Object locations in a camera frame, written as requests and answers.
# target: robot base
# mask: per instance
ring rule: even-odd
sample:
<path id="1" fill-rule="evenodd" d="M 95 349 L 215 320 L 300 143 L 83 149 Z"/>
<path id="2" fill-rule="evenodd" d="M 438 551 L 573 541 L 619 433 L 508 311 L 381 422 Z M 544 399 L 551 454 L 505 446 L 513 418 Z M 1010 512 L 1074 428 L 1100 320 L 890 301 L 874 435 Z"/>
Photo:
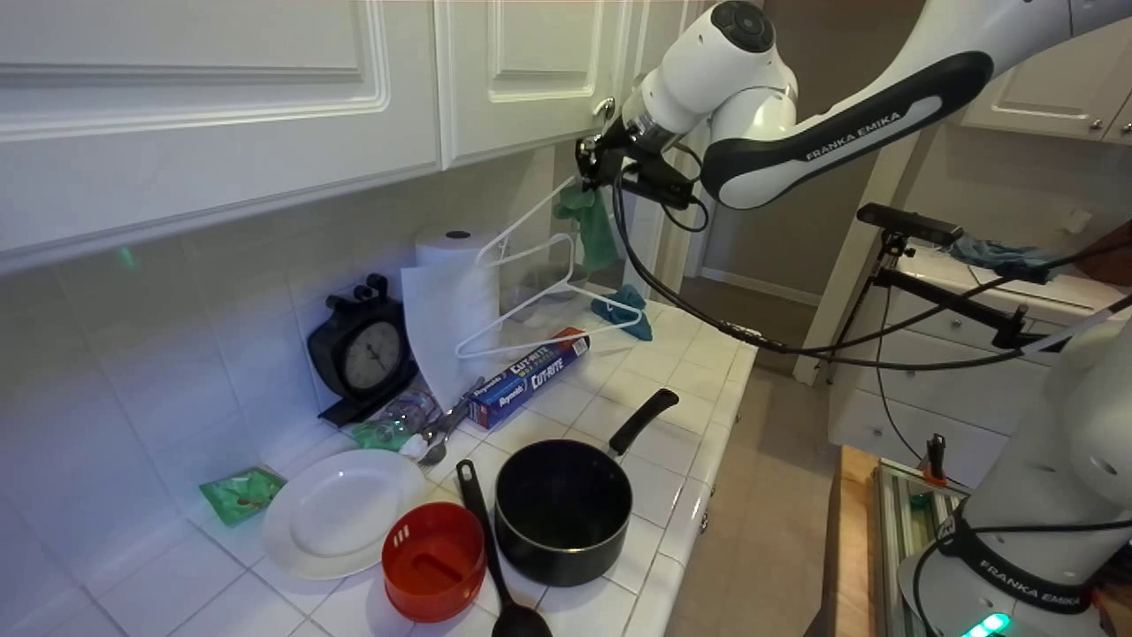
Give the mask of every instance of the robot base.
<path id="1" fill-rule="evenodd" d="M 905 605 L 912 610 L 912 635 L 922 635 L 922 623 L 916 616 L 916 594 L 912 594 L 912 574 L 916 558 L 908 558 L 898 574 L 898 589 Z M 1012 629 L 1019 637 L 1109 637 L 1103 616 L 1097 610 L 1085 610 L 1078 616 L 1057 616 L 1034 610 L 999 589 L 992 589 L 984 576 L 975 576 L 961 558 L 932 551 L 920 571 L 920 605 L 926 610 L 926 623 L 942 637 L 961 637 L 965 629 L 980 625 L 992 613 L 1012 616 Z"/>

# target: saucepan handle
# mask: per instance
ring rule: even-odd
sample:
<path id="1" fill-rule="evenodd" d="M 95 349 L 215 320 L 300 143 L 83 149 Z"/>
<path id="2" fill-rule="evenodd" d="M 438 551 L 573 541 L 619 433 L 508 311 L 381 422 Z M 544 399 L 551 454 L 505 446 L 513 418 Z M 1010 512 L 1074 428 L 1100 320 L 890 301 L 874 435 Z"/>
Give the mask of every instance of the saucepan handle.
<path id="1" fill-rule="evenodd" d="M 659 390 L 652 399 L 644 399 L 639 407 L 637 407 L 637 413 L 630 413 L 630 422 L 609 438 L 609 448 L 617 454 L 617 458 L 623 458 L 630 446 L 635 446 L 635 438 L 659 418 L 659 413 L 664 413 L 673 402 L 681 402 L 681 396 L 673 393 L 673 390 Z"/>

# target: black utensil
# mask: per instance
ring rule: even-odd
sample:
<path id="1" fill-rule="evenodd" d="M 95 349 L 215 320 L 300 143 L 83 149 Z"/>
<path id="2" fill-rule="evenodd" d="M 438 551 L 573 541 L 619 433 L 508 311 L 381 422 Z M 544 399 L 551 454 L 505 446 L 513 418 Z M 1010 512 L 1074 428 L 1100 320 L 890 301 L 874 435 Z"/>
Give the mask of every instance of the black utensil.
<path id="1" fill-rule="evenodd" d="M 459 482 L 459 499 L 473 512 L 473 519 L 480 525 L 485 546 L 490 546 L 490 571 L 492 571 L 495 594 L 500 594 L 500 620 L 495 620 L 492 637 L 551 637 L 551 625 L 544 625 L 544 620 L 534 610 L 527 610 L 515 598 L 508 598 L 508 589 L 504 582 L 500 556 L 495 556 L 495 534 L 492 534 L 492 525 L 490 525 L 480 478 L 473 475 L 472 460 L 458 464 L 458 482 Z"/>

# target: white tile countertop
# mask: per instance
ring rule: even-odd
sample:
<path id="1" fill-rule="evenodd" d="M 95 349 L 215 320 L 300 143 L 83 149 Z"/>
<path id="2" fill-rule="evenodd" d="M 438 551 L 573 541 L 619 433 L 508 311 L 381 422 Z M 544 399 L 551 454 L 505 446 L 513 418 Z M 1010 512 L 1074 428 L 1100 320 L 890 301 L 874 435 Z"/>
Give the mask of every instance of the white tile countertop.
<path id="1" fill-rule="evenodd" d="M 603 582 L 544 589 L 504 558 L 515 600 L 537 605 L 557 637 L 664 635 L 742 399 L 751 348 L 663 303 L 652 307 L 652 324 L 652 343 L 617 335 L 619 348 L 594 348 L 495 433 L 462 422 L 445 460 L 425 469 L 422 504 L 459 504 L 453 467 L 472 458 L 492 505 L 495 475 L 513 448 L 537 438 L 604 446 L 656 390 L 681 393 L 681 407 L 664 412 L 619 460 L 635 482 L 635 519 L 619 564 Z M 271 467 L 288 478 L 336 448 L 348 448 L 348 435 L 327 435 L 317 448 Z M 69 625 L 84 637 L 485 637 L 500 613 L 495 589 L 485 582 L 479 600 L 458 620 L 406 623 L 386 600 L 380 567 L 342 582 L 296 582 L 264 556 L 263 515 L 223 526 L 205 505 L 151 547 L 137 547 L 132 567 L 91 598 L 70 605 L 83 610 Z"/>

